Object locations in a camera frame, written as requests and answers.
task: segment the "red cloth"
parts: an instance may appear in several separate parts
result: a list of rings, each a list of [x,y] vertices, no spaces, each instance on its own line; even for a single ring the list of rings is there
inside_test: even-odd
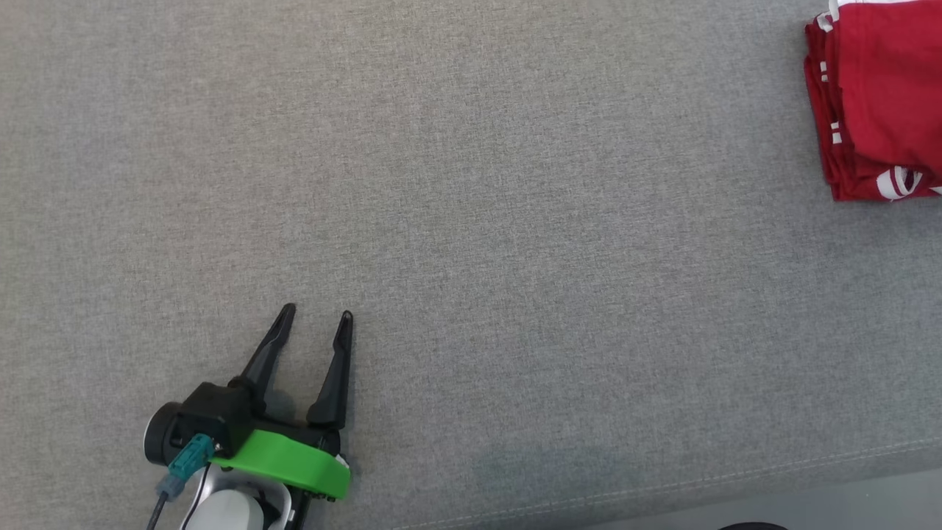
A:
[[[821,15],[805,28],[805,77],[834,198],[891,201],[942,194],[942,178],[935,176],[942,165],[934,165],[934,159],[942,162],[942,34],[923,39],[907,29],[913,27],[908,17],[914,8],[926,6],[923,19],[937,16],[933,24],[942,28],[942,0],[852,1],[839,0],[838,20]],[[902,9],[887,19],[893,8]],[[923,22],[916,26],[921,29]],[[914,62],[922,70],[913,70]]]
[[[942,174],[942,0],[841,6],[847,128],[863,157]]]

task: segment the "cable connector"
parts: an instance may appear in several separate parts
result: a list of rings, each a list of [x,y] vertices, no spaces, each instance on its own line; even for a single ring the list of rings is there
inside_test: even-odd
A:
[[[167,466],[167,475],[157,484],[157,495],[166,493],[168,501],[176,500],[187,485],[189,477],[205,467],[215,452],[211,438],[204,434],[194,436]]]

